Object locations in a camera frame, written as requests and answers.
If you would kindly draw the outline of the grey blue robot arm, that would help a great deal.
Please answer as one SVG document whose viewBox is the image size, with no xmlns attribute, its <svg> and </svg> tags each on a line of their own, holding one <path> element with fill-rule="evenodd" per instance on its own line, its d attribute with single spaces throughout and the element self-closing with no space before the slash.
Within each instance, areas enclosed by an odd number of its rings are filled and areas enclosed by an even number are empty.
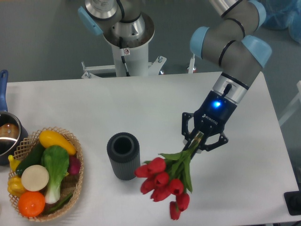
<svg viewBox="0 0 301 226">
<path fill-rule="evenodd" d="M 190 40 L 191 52 L 217 64 L 222 73 L 201 107 L 182 114 L 182 134 L 189 147 L 198 133 L 202 139 L 194 153 L 211 151 L 228 142 L 224 127 L 271 56 L 271 47 L 253 33 L 266 18 L 264 6 L 255 0 L 213 0 L 222 23 L 200 27 Z M 78 9 L 84 26 L 103 35 L 111 45 L 118 77 L 148 76 L 148 44 L 154 23 L 141 11 L 138 0 L 87 0 Z"/>
</svg>

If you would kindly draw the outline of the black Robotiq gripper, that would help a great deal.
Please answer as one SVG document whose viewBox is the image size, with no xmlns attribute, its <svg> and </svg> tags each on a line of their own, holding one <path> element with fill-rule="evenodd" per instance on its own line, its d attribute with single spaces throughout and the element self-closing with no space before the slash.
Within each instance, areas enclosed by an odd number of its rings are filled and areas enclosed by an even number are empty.
<svg viewBox="0 0 301 226">
<path fill-rule="evenodd" d="M 236 107 L 236 104 L 210 91 L 198 110 L 194 113 L 182 113 L 184 150 L 194 150 L 191 155 L 192 159 L 198 153 L 210 152 L 228 143 L 229 139 L 223 131 Z M 189 131 L 190 121 L 194 125 L 192 131 Z"/>
</svg>

